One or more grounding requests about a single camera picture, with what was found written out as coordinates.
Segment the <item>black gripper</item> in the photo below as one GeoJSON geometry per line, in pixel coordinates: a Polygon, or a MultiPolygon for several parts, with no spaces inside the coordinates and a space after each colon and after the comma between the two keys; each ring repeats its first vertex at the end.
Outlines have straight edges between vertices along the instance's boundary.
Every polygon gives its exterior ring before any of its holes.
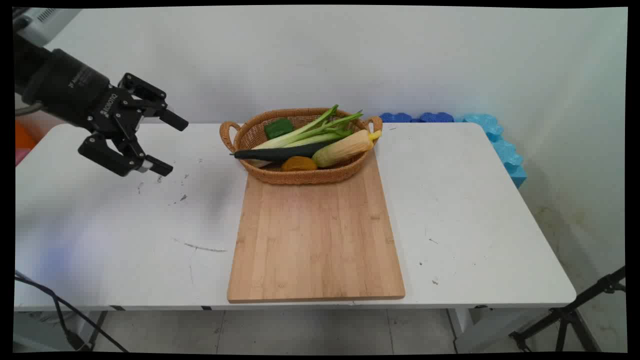
{"type": "Polygon", "coordinates": [[[24,104],[16,116],[44,111],[93,133],[78,153],[121,177],[133,171],[168,176],[174,167],[145,153],[137,139],[105,135],[121,134],[118,120],[137,130],[145,117],[157,117],[179,132],[189,122],[169,109],[165,91],[132,73],[123,75],[118,88],[60,48],[50,51],[14,35],[14,91],[24,104]]]}

